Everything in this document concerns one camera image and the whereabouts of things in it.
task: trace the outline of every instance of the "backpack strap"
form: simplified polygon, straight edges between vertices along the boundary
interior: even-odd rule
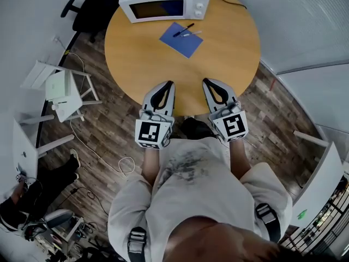
[[[127,243],[127,252],[131,262],[146,262],[144,248],[147,243],[147,233],[142,227],[131,230]]]
[[[255,208],[257,217],[263,221],[269,233],[269,239],[272,242],[278,243],[281,239],[281,229],[278,215],[269,206],[269,204],[261,203]]]

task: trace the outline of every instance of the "white microwave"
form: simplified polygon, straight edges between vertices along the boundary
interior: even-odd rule
[[[202,20],[209,0],[119,0],[129,20]]]

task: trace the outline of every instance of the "sneaker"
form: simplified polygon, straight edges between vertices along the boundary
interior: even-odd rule
[[[184,116],[184,120],[187,120],[189,117],[195,118],[195,116]]]
[[[79,167],[78,167],[78,168],[80,168],[80,167],[81,167],[81,163],[80,163],[79,155],[77,154],[76,150],[73,149],[73,148],[71,148],[71,149],[70,149],[70,154],[72,154],[72,155],[74,156],[74,158],[76,159],[76,161],[77,161],[78,164],[79,164]]]

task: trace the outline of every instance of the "pen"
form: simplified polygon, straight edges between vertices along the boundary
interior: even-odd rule
[[[196,31],[196,32],[192,32],[192,33],[188,33],[188,34],[184,34],[184,35],[180,35],[180,37],[188,37],[190,35],[198,35],[202,33],[202,31]]]
[[[183,31],[187,30],[188,28],[192,27],[194,25],[194,23],[188,25],[186,28],[182,29],[181,31],[177,32],[175,35],[173,35],[174,37],[177,37],[178,35],[180,35]]]

